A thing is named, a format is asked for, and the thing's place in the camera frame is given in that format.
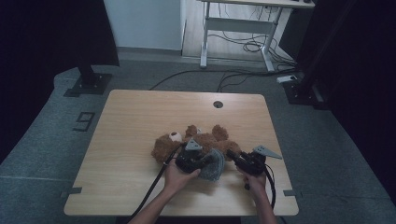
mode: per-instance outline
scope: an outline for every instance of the brown teddy bear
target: brown teddy bear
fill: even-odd
[[[156,139],[154,149],[151,151],[151,156],[157,162],[164,162],[172,151],[180,145],[181,142],[188,142],[191,138],[195,140],[201,147],[204,154],[208,153],[210,149],[215,148],[222,152],[226,161],[231,161],[227,157],[226,151],[231,151],[240,154],[241,148],[234,141],[228,139],[227,130],[216,125],[212,129],[212,133],[201,133],[195,126],[191,125],[186,130],[185,137],[182,138],[180,133],[165,134]]]

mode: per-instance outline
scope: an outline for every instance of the hand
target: hand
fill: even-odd
[[[178,193],[191,179],[197,177],[201,172],[201,169],[197,169],[191,174],[186,174],[177,168],[175,160],[176,159],[172,159],[166,167],[165,186],[163,187],[163,190],[171,195]]]
[[[236,169],[244,175],[244,182],[245,184],[250,185],[250,192],[253,196],[253,200],[258,200],[261,195],[265,193],[265,182],[266,176],[265,174],[261,175],[250,175],[245,171],[241,170],[239,167]]]

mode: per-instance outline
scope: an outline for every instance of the table top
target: table top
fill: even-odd
[[[256,6],[268,6],[268,7],[298,7],[298,8],[314,8],[315,3],[305,3],[303,0],[298,2],[291,0],[199,0],[202,2],[213,2],[213,3],[228,3],[228,4],[240,4],[240,5],[256,5]]]
[[[223,103],[222,108],[213,106]],[[171,132],[184,132],[194,124],[211,133],[219,124],[244,151],[263,145],[282,155],[265,99],[259,94],[123,91],[109,94],[64,212],[71,216],[129,216],[141,203],[161,170],[150,155],[155,140]],[[217,182],[193,179],[168,205],[162,216],[254,216],[256,210],[243,177],[226,161]],[[276,180],[277,216],[298,213],[283,160],[268,158]],[[148,198],[163,188],[164,178]],[[271,190],[267,181],[267,194]]]

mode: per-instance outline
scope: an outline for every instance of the gray carpet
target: gray carpet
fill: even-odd
[[[257,68],[210,65],[207,70]],[[111,73],[103,95],[64,97],[79,73],[58,75],[55,90],[30,129],[0,167],[0,223],[114,223],[114,217],[69,217],[63,212],[106,98],[111,90],[148,90],[174,73],[199,70],[195,63],[120,61],[95,66]],[[158,91],[216,91],[223,73],[195,72],[173,77]],[[226,92],[264,95],[297,193],[300,212],[287,223],[394,223],[388,194],[330,111],[290,105],[276,77],[251,77]],[[228,81],[237,83],[242,77]],[[93,112],[87,132],[77,132],[81,112]],[[242,217],[242,223],[256,223]]]

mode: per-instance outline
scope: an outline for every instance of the wall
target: wall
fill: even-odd
[[[105,0],[117,47],[181,50],[185,0]]]

